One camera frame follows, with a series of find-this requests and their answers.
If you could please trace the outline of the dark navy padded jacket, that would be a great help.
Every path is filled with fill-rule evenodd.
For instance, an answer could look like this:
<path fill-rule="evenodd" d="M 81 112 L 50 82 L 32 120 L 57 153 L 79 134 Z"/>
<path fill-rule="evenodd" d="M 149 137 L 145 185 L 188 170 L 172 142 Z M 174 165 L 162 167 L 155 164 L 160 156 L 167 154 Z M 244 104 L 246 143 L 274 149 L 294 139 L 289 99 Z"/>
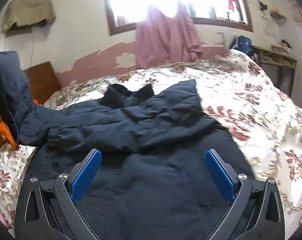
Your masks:
<path fill-rule="evenodd" d="M 227 208 L 204 165 L 211 148 L 254 176 L 228 130 L 202 111 L 194 80 L 158 95 L 114 84 L 55 111 L 33 102 L 17 53 L 0 52 L 0 115 L 17 143 L 37 148 L 28 176 L 53 179 L 101 152 L 79 208 L 102 239 L 205 239 Z"/>

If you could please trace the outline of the floral bed cover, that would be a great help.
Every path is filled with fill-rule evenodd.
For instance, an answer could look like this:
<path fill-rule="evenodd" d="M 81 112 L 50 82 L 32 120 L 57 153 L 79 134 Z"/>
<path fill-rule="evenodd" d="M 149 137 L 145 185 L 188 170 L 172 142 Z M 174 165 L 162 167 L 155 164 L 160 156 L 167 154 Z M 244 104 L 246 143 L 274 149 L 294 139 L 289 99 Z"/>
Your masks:
<path fill-rule="evenodd" d="M 212 60 L 134 70 L 55 92 L 45 106 L 61 110 L 99 99 L 112 84 L 156 93 L 194 79 L 201 107 L 231 133 L 257 179 L 275 177 L 284 208 L 286 237 L 302 229 L 302 109 L 276 88 L 265 71 L 243 53 L 228 51 Z"/>

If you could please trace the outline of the brown wooden headboard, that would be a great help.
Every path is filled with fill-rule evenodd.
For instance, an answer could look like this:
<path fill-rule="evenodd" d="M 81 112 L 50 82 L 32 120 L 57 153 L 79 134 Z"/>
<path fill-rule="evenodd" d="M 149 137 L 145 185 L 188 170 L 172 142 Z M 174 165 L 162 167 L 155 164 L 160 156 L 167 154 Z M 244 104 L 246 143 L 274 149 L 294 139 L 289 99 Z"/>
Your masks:
<path fill-rule="evenodd" d="M 43 104 L 54 92 L 62 88 L 50 62 L 39 64 L 23 72 L 28 78 L 33 98 L 38 100 L 40 104 Z M 0 137 L 0 148 L 4 143 L 5 141 Z"/>

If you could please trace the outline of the wooden shelf rack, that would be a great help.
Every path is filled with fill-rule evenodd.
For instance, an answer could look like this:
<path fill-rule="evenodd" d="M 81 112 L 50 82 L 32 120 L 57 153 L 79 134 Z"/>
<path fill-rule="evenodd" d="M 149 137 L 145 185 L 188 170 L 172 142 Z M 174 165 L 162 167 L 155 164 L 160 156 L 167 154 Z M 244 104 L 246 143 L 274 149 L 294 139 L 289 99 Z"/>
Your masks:
<path fill-rule="evenodd" d="M 259 46 L 252 46 L 258 64 L 272 80 L 274 86 L 291 97 L 293 92 L 297 60 L 286 54 Z"/>

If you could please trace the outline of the blue backpack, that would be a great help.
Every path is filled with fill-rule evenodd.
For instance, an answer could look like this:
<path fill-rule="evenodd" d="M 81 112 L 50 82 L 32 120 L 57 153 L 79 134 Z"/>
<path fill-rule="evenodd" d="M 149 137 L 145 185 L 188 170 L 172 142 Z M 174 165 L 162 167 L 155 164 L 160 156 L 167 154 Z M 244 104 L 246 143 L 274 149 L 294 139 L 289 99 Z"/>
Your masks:
<path fill-rule="evenodd" d="M 243 35 L 235 36 L 229 45 L 229 49 L 241 51 L 248 56 L 251 56 L 254 53 L 252 50 L 251 39 Z"/>

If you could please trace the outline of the pink curtain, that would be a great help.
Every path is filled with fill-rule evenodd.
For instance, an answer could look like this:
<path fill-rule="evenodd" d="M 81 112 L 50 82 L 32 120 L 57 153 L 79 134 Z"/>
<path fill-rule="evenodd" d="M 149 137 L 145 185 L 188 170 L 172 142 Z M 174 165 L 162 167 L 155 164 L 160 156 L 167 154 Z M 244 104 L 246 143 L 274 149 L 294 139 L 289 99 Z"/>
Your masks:
<path fill-rule="evenodd" d="M 173 18 L 152 8 L 136 26 L 135 61 L 140 68 L 197 61 L 202 54 L 198 31 L 181 3 Z"/>

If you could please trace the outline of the brown framed window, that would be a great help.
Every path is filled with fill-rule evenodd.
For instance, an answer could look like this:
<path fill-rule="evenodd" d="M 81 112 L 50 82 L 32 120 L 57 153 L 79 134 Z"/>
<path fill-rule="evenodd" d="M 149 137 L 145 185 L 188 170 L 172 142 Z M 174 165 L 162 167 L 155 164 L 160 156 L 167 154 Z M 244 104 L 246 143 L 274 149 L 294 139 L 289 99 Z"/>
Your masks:
<path fill-rule="evenodd" d="M 240 12 L 229 10 L 227 0 L 104 0 L 110 35 L 136 29 L 149 9 L 158 8 L 173 18 L 179 3 L 188 11 L 194 24 L 217 25 L 252 32 L 247 0 L 238 0 Z"/>

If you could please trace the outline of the beige cloth covered wall unit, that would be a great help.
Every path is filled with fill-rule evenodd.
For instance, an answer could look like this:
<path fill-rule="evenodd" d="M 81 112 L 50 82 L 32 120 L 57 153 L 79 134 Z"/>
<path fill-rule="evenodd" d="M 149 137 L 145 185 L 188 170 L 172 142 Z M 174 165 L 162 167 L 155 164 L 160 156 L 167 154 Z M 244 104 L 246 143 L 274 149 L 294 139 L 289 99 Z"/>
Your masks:
<path fill-rule="evenodd" d="M 11 0 L 5 10 L 1 32 L 6 34 L 12 26 L 26 27 L 45 21 L 55 22 L 56 13 L 51 0 Z"/>

